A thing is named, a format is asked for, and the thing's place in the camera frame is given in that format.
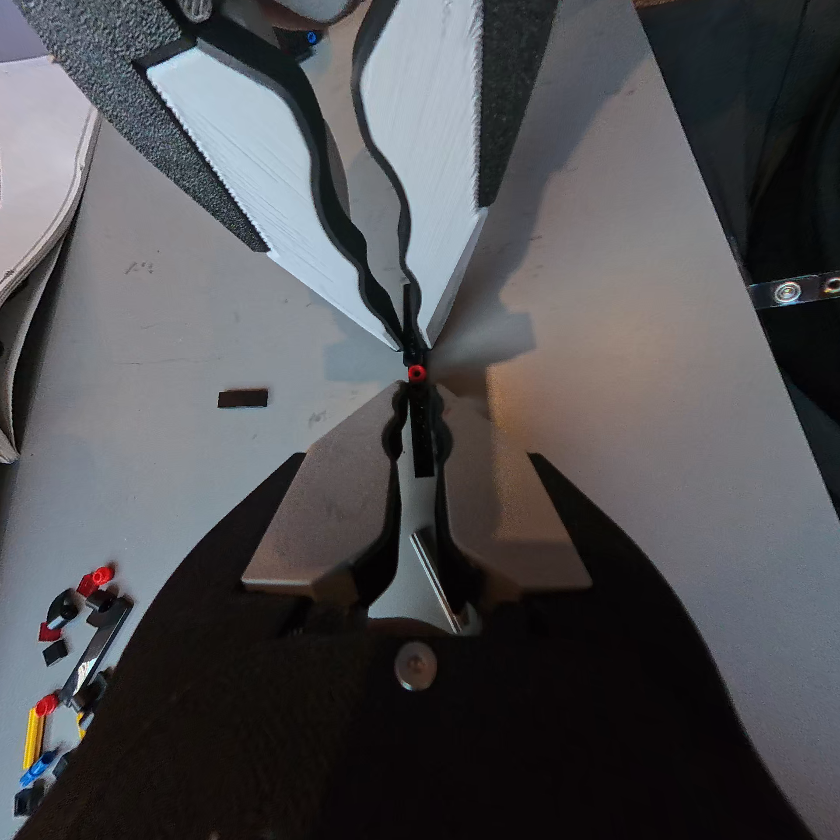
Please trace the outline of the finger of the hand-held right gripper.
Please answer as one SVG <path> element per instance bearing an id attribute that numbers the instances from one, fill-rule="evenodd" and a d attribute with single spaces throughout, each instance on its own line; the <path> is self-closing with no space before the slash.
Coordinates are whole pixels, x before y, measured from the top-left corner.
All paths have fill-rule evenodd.
<path id="1" fill-rule="evenodd" d="M 400 204 L 400 265 L 428 348 L 487 218 L 479 199 L 483 24 L 482 2 L 371 2 L 353 47 L 353 105 Z"/>
<path id="2" fill-rule="evenodd" d="M 403 348 L 392 300 L 340 198 L 329 132 L 294 62 L 261 72 L 205 39 L 145 75 L 280 268 L 374 335 Z"/>

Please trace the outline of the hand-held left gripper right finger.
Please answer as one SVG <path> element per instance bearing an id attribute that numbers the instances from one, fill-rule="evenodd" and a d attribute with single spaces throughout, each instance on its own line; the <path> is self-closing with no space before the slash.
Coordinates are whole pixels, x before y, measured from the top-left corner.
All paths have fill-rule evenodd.
<path id="1" fill-rule="evenodd" d="M 436 572 L 456 615 L 488 617 L 593 581 L 529 454 L 466 399 L 436 385 Z"/>

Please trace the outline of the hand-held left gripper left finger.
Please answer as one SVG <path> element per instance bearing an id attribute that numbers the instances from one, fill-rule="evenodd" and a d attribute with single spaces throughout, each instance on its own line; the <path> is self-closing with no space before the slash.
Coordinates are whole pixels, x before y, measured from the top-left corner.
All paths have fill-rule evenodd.
<path id="1" fill-rule="evenodd" d="M 242 574 L 252 592 L 369 606 L 397 568 L 405 383 L 310 446 Z"/>

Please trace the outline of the black brick plate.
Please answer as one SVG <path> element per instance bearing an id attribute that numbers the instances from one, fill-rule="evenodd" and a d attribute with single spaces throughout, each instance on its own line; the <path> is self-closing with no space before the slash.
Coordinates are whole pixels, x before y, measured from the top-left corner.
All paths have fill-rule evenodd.
<path id="1" fill-rule="evenodd" d="M 436 453 L 430 384 L 426 381 L 410 382 L 408 397 L 414 476 L 417 479 L 433 478 L 436 475 Z"/>
<path id="2" fill-rule="evenodd" d="M 418 325 L 420 302 L 417 284 L 410 280 L 403 284 L 402 353 L 407 369 L 416 364 L 425 366 L 427 359 L 427 342 Z"/>

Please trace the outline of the toy brick car model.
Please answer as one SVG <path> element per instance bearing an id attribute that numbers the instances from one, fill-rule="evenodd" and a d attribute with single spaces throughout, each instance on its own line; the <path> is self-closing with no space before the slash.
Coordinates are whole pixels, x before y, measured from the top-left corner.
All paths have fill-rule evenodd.
<path id="1" fill-rule="evenodd" d="M 298 64 L 314 56 L 316 48 L 324 37 L 322 29 L 273 27 L 272 31 L 280 52 Z"/>

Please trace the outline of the open instruction booklet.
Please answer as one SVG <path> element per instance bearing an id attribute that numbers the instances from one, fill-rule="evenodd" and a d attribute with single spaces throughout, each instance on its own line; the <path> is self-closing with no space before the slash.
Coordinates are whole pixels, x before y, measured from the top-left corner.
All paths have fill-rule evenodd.
<path id="1" fill-rule="evenodd" d="M 20 354 L 87 183 L 101 116 L 52 56 L 1 66 L 1 462 Z"/>

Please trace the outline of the pile of small brick pieces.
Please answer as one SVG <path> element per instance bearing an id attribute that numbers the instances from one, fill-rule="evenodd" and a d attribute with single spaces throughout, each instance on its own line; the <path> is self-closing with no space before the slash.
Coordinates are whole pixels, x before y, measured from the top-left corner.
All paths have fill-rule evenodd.
<path id="1" fill-rule="evenodd" d="M 27 710 L 22 769 L 15 782 L 13 819 L 35 814 L 88 734 L 112 681 L 109 651 L 133 610 L 133 599 L 109 561 L 81 576 L 49 604 L 38 628 L 48 689 Z"/>

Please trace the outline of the person's dark clothing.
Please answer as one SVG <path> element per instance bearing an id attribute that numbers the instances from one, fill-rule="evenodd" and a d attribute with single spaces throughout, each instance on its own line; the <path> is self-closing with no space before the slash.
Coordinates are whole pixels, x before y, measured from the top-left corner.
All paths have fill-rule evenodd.
<path id="1" fill-rule="evenodd" d="M 838 511 L 838 1 L 635 2 Z"/>

